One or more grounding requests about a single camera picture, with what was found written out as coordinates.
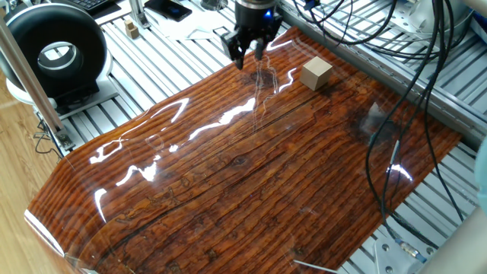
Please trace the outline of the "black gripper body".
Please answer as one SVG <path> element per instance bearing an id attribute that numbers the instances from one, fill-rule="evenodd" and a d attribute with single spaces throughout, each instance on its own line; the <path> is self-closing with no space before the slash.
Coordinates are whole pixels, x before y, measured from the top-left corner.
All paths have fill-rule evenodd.
<path id="1" fill-rule="evenodd" d="M 281 26 L 278 0 L 236 0 L 235 19 L 239 41 L 272 41 Z"/>

